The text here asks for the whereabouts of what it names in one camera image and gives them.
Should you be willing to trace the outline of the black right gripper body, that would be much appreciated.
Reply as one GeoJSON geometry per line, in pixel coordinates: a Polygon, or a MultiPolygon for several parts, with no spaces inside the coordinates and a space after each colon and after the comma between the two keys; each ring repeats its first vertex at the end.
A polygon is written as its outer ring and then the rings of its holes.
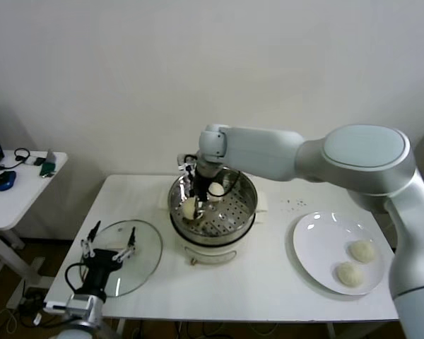
{"type": "Polygon", "coordinates": [[[194,194],[199,201],[207,201],[208,188],[211,185],[212,178],[204,177],[199,172],[195,172],[193,189],[194,194]]]}

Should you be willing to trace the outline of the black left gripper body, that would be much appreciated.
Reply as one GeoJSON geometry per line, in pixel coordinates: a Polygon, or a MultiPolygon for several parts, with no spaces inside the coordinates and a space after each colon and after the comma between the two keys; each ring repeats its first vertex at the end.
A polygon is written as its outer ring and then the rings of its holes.
{"type": "Polygon", "coordinates": [[[118,262],[118,251],[109,249],[95,249],[93,257],[83,260],[88,272],[83,280],[81,291],[83,293],[104,293],[111,273],[122,267],[118,262]]]}

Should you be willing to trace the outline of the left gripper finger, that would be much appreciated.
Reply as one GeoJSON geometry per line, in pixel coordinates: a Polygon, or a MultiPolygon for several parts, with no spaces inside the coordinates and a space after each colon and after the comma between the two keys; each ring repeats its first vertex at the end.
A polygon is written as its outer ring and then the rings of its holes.
{"type": "Polygon", "coordinates": [[[95,256],[93,242],[100,228],[100,224],[101,221],[98,220],[95,226],[89,231],[88,236],[85,239],[81,240],[82,257],[84,259],[92,258],[95,256]]]}
{"type": "Polygon", "coordinates": [[[112,257],[113,261],[125,261],[135,253],[135,250],[136,250],[135,230],[136,230],[136,228],[132,227],[131,234],[130,234],[129,240],[127,242],[126,248],[122,249],[117,254],[115,254],[112,257]]]}

